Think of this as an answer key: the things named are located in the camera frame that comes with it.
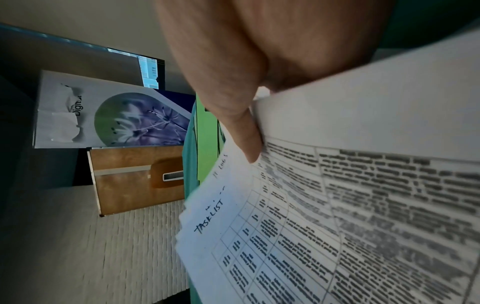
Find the stack of papers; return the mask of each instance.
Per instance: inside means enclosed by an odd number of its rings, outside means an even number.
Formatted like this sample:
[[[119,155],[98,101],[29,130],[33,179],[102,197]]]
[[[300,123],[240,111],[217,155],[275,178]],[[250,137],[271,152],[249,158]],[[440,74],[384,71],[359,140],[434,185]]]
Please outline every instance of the stack of papers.
[[[258,101],[176,250],[204,304],[480,303],[480,32]]]

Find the white paper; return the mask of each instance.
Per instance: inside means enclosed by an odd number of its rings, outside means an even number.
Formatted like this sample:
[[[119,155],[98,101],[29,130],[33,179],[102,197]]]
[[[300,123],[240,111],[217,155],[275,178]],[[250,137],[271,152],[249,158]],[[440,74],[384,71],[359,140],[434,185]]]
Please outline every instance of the white paper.
[[[203,303],[480,303],[480,32],[273,95],[180,217]]]

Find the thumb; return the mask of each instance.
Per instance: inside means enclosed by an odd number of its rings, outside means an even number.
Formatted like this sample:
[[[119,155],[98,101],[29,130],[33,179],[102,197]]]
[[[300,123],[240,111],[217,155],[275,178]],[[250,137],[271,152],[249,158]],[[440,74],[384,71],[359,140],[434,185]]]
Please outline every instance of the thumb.
[[[233,141],[243,151],[249,163],[254,163],[262,151],[262,138],[250,109],[238,115],[217,116]]]

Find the hand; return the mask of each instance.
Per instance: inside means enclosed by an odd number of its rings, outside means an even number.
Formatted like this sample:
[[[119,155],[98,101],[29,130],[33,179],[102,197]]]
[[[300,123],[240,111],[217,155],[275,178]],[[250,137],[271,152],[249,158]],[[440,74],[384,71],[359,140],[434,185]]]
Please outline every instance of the hand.
[[[262,140],[249,106],[367,62],[394,0],[156,0],[186,79],[249,162]]]

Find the tissue box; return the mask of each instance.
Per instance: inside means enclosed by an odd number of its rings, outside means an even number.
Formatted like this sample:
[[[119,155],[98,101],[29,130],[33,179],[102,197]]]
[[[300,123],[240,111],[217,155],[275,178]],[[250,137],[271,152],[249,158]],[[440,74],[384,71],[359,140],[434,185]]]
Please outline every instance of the tissue box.
[[[43,71],[33,146],[183,145],[194,101],[188,94]]]

